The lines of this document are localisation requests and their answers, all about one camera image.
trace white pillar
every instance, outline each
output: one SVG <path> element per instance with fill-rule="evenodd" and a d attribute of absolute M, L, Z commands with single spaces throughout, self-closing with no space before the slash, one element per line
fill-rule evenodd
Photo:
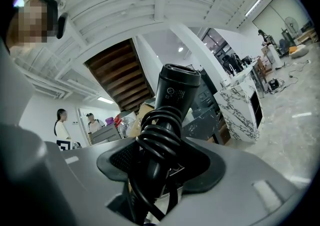
<path fill-rule="evenodd" d="M 170 29 L 196 56 L 218 91 L 222 89 L 222 82 L 224 85 L 230 83 L 230 78 L 219 61 L 187 26 L 182 23 L 170 24 Z"/>
<path fill-rule="evenodd" d="M 144 75 L 153 92 L 157 93 L 159 73 L 163 64 L 142 35 L 133 37 L 133 43 L 139 56 Z"/>

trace ceiling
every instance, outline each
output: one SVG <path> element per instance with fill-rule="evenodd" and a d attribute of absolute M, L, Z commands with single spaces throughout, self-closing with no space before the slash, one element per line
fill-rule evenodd
<path fill-rule="evenodd" d="M 201 27 L 236 31 L 250 20 L 244 15 L 256 0 L 65 1 L 65 8 L 59 12 L 68 13 L 63 38 L 29 51 L 17 51 L 15 62 L 40 92 L 90 101 L 99 96 L 110 99 L 84 66 L 97 53 L 138 34 L 166 30 L 176 21 L 194 28 L 194 32 Z"/>

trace floor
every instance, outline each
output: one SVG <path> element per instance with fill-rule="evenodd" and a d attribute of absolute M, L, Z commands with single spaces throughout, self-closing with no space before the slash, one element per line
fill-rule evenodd
<path fill-rule="evenodd" d="M 298 59 L 284 57 L 285 67 L 267 76 L 284 80 L 282 92 L 265 94 L 261 106 L 265 121 L 255 144 L 230 140 L 227 146 L 257 155 L 297 186 L 306 186 L 318 167 L 320 156 L 320 47 L 307 45 L 309 52 Z"/>

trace fluorescent light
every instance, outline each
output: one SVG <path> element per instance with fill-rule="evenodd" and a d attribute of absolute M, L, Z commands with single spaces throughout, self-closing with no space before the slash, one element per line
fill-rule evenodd
<path fill-rule="evenodd" d="M 301 116 L 311 116 L 311 115 L 312 115 L 311 112 L 307 112 L 307 113 L 303 113 L 303 114 L 293 115 L 292 118 L 301 117 Z"/>
<path fill-rule="evenodd" d="M 105 98 L 103 98 L 103 97 L 99 97 L 98 100 L 103 101 L 103 102 L 107 102 L 107 103 L 109 103 L 109 104 L 112 104 L 112 103 L 113 103 L 113 101 L 107 100 L 107 99 L 105 99 Z"/>
<path fill-rule="evenodd" d="M 259 3 L 260 1 L 261 1 L 261 0 L 257 0 L 257 1 L 255 2 L 255 4 L 251 7 L 251 9 L 245 14 L 245 17 L 247 17 L 247 16 L 251 13 L 251 11 L 254 10 L 255 7 L 257 7 L 257 5 L 258 5 L 258 3 Z"/>
<path fill-rule="evenodd" d="M 23 7 L 25 5 L 24 0 L 15 0 L 14 7 Z"/>

